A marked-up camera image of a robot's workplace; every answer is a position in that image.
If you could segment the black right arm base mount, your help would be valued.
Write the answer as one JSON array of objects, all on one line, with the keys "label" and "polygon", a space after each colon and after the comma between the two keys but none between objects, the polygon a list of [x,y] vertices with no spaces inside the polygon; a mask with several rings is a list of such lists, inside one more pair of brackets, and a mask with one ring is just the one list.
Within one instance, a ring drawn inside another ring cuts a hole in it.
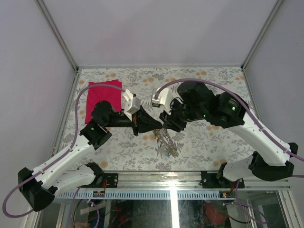
[{"label": "black right arm base mount", "polygon": [[200,175],[199,185],[204,189],[231,189],[237,185],[237,181],[229,181],[222,177],[218,180],[216,171],[201,171]]}]

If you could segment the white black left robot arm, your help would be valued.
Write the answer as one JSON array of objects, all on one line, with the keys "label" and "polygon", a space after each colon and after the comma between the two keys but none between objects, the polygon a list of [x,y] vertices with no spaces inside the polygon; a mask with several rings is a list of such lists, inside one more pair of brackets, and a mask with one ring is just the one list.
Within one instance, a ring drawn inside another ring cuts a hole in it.
[{"label": "white black left robot arm", "polygon": [[132,128],[133,134],[146,133],[162,128],[143,107],[128,118],[123,111],[115,112],[108,101],[95,105],[91,121],[80,134],[62,151],[40,166],[23,168],[18,172],[19,191],[37,212],[48,207],[55,197],[77,187],[100,187],[104,182],[104,171],[94,162],[77,171],[68,172],[76,161],[99,149],[112,134],[108,127]]}]

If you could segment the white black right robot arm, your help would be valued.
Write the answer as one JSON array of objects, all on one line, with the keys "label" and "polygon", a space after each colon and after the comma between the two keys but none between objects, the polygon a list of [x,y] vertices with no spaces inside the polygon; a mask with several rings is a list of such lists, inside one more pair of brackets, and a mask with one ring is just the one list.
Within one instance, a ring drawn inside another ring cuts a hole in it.
[{"label": "white black right robot arm", "polygon": [[235,133],[254,149],[245,159],[221,165],[216,176],[221,187],[247,177],[264,181],[293,177],[295,166],[290,158],[297,157],[297,144],[283,142],[275,136],[237,94],[220,86],[223,93],[215,95],[208,85],[216,86],[205,80],[187,78],[158,88],[152,95],[152,104],[163,106],[160,114],[163,127],[180,132],[189,122],[205,120]]}]

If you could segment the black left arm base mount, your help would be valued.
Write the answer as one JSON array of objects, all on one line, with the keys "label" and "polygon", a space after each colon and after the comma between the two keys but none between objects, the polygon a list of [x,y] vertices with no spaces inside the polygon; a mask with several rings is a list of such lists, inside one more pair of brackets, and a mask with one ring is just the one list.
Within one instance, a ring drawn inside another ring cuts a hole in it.
[{"label": "black left arm base mount", "polygon": [[105,173],[98,176],[92,185],[97,188],[117,188],[118,185],[118,173]]}]

